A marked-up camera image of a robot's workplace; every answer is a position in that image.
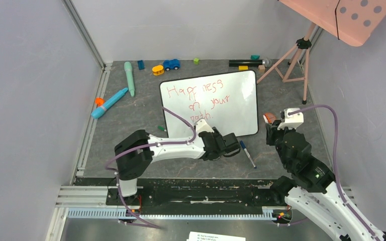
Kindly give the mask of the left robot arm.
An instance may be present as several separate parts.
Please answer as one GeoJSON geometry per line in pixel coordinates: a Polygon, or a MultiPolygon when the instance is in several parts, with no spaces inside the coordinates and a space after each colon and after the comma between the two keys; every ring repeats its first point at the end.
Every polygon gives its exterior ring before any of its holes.
{"type": "Polygon", "coordinates": [[[138,198],[137,179],[150,164],[169,159],[216,161],[241,151],[233,133],[222,135],[216,128],[193,129],[188,138],[160,138],[145,130],[137,130],[114,147],[118,197],[125,204],[138,198]]]}

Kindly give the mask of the white whiteboard black frame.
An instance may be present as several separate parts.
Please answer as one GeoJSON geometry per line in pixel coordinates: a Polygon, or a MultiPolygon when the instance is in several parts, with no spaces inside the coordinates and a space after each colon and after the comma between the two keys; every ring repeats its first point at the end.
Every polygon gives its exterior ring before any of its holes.
{"type": "Polygon", "coordinates": [[[170,138],[187,137],[205,120],[222,134],[254,135],[259,130],[256,74],[253,70],[169,80],[159,86],[170,138]]]}

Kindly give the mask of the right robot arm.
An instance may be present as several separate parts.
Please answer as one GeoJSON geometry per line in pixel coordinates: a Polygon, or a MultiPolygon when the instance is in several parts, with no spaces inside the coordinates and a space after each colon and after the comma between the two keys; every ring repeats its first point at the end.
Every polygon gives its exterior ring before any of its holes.
{"type": "Polygon", "coordinates": [[[270,187],[270,199],[287,204],[316,224],[332,240],[386,240],[386,231],[374,226],[338,188],[331,169],[311,154],[305,136],[281,121],[266,124],[266,143],[275,146],[291,177],[281,176],[270,187]]]}

